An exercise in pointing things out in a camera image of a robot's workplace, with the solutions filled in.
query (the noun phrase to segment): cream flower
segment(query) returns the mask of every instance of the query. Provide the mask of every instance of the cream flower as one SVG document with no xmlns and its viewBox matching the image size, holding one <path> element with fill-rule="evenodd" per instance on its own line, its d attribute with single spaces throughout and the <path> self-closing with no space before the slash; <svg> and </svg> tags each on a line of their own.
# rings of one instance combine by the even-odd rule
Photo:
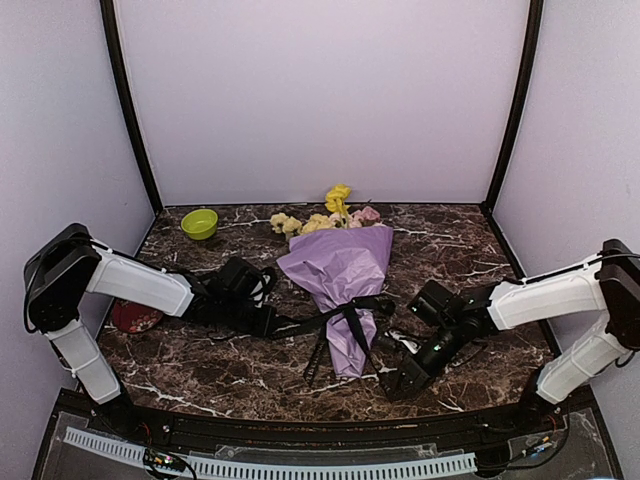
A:
<svg viewBox="0 0 640 480">
<path fill-rule="evenodd" d="M 362 222 L 360 222 L 360 220 L 358 220 L 357 218 L 351 218 L 351 216 L 349 216 L 349 228 L 360 228 L 362 227 Z"/>
<path fill-rule="evenodd" d="M 278 213 L 276 215 L 271 216 L 271 226 L 273 227 L 273 231 L 276 233 L 282 233 L 282 226 L 289 219 L 289 217 L 284 213 Z"/>
<path fill-rule="evenodd" d="M 336 227 L 333 223 L 329 221 L 329 219 L 327 219 L 325 222 L 318 222 L 318 226 L 316 227 L 316 230 L 329 230 L 331 228 L 336 228 Z"/>
<path fill-rule="evenodd" d="M 294 217 L 289 217 L 282 224 L 282 231 L 284 233 L 300 233 L 302 229 L 302 222 Z"/>
<path fill-rule="evenodd" d="M 327 217 L 326 215 L 321 215 L 319 213 L 314 213 L 313 215 L 311 215 L 311 218 L 309 218 L 309 221 L 322 223 L 329 221 L 329 217 Z"/>
<path fill-rule="evenodd" d="M 302 230 L 300 231 L 300 233 L 302 235 L 306 235 L 307 233 L 313 233 L 318 228 L 318 225 L 319 225 L 318 222 L 307 222 L 305 226 L 302 227 Z"/>
<path fill-rule="evenodd" d="M 332 225 L 334 225 L 336 228 L 342 228 L 344 227 L 344 220 L 341 214 L 339 213 L 332 213 L 329 216 L 329 221 L 331 222 Z"/>
</svg>

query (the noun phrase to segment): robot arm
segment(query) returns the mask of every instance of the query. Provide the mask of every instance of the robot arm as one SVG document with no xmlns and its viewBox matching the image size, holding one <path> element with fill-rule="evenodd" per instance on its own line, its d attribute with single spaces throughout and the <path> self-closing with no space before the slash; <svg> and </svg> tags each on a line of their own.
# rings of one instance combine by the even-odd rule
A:
<svg viewBox="0 0 640 480">
<path fill-rule="evenodd" d="M 409 307 L 436 334 L 405 357 L 396 391 L 419 389 L 439 375 L 469 341 L 527 322 L 599 311 L 598 321 L 560 357 L 535 372 L 523 409 L 563 401 L 617 358 L 640 348 L 640 263 L 620 241 L 567 268 L 521 281 L 453 294 L 437 282 L 423 287 Z"/>
<path fill-rule="evenodd" d="M 233 258 L 202 282 L 114 252 L 92 239 L 85 226 L 72 224 L 25 266 L 25 326 L 51 341 L 112 428 L 127 434 L 139 421 L 124 386 L 82 322 L 78 304 L 84 293 L 130 300 L 177 317 L 194 314 L 196 307 L 195 313 L 219 317 L 241 310 L 251 319 L 243 317 L 245 324 L 234 322 L 234 326 L 266 335 L 277 326 L 277 319 L 273 307 L 262 305 L 275 281 L 274 272 L 265 270 Z"/>
</svg>

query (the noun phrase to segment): lavender wall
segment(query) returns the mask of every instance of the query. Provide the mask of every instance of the lavender wall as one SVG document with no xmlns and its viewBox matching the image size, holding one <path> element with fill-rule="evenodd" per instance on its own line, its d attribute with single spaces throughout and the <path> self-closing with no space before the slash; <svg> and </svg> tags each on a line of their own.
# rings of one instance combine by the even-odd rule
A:
<svg viewBox="0 0 640 480">
<path fill-rule="evenodd" d="M 496 211 L 528 274 L 619 237 L 640 252 L 637 2 L 546 2 L 531 88 Z M 589 316 L 554 323 L 566 347 Z M 627 478 L 640 478 L 640 368 L 593 382 Z"/>
<path fill-rule="evenodd" d="M 527 0 L 118 4 L 167 204 L 484 199 Z"/>
<path fill-rule="evenodd" d="M 152 212 L 109 67 L 97 1 L 3 2 L 0 13 L 0 451 L 31 478 L 61 385 L 46 339 L 22 327 L 25 261 L 77 221 L 133 251 Z M 96 331 L 106 299 L 83 305 Z"/>
</svg>

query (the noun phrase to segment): brown marble surface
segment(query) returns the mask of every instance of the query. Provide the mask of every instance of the brown marble surface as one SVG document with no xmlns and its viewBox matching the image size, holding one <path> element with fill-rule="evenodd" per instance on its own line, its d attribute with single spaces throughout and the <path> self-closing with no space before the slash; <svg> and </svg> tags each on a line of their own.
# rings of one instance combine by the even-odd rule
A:
<svg viewBox="0 0 640 480">
<path fill-rule="evenodd" d="M 512 275 L 500 247 L 476 206 L 373 205 L 395 230 L 384 291 L 397 303 L 396 314 L 378 319 L 378 332 L 400 328 L 426 336 L 432 330 L 413 316 L 407 303 L 426 280 L 452 290 Z M 288 252 L 284 236 L 268 219 L 284 211 L 297 218 L 324 213 L 322 205 L 218 206 L 219 230 L 195 242 L 180 230 L 192 208 L 164 211 L 150 232 L 140 258 L 167 269 L 204 273 L 229 256 L 259 268 Z M 308 293 L 280 276 L 269 303 L 291 317 L 317 313 Z M 171 411 L 253 420 L 385 420 L 477 410 L 517 401 L 530 372 L 551 359 L 537 325 L 525 325 L 466 347 L 446 373 L 420 396 L 390 403 L 370 366 L 362 379 L 341 380 L 325 358 L 312 387 L 302 372 L 316 334 L 269 341 L 229 334 L 180 319 L 165 318 L 154 329 L 127 335 L 107 325 L 99 343 L 133 400 Z M 392 372 L 401 352 L 392 342 L 375 343 L 372 354 Z"/>
</svg>

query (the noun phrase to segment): enclosure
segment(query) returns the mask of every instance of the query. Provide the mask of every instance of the enclosure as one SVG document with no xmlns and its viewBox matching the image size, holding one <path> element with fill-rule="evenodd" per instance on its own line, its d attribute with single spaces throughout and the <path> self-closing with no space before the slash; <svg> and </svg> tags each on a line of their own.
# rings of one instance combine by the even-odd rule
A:
<svg viewBox="0 0 640 480">
<path fill-rule="evenodd" d="M 538 275 L 610 238 L 640 251 L 638 12 L 622 0 L 5 5 L 0 415 L 11 478 L 34 464 L 40 478 L 48 454 L 36 458 L 38 448 L 61 412 L 91 421 L 46 338 L 18 318 L 25 261 L 72 222 L 168 270 L 211 272 L 233 256 L 274 267 L 269 302 L 306 318 L 317 306 L 279 270 L 289 244 L 269 219 L 328 214 L 327 191 L 349 185 L 351 211 L 373 207 L 393 229 L 383 293 L 397 311 L 375 316 L 371 350 L 382 375 L 401 362 L 385 333 L 435 331 L 406 308 L 428 280 L 458 291 Z M 198 242 L 180 221 L 200 207 L 219 226 Z M 418 397 L 390 402 L 370 364 L 343 379 L 325 358 L 306 382 L 317 331 L 266 341 L 163 318 L 127 335 L 112 301 L 87 295 L 81 306 L 100 349 L 137 405 L 175 415 L 171 446 L 204 452 L 260 442 L 473 452 L 486 438 L 460 425 L 512 408 L 531 372 L 595 320 L 483 338 Z M 594 465 L 611 476 L 640 473 L 634 367 L 607 369 L 562 410 L 576 419 L 575 442 L 595 429 Z M 604 471 L 580 470 L 589 459 L 578 452 L 592 448 L 580 445 L 563 453 L 567 478 Z M 514 474 L 504 478 L 526 478 Z"/>
</svg>

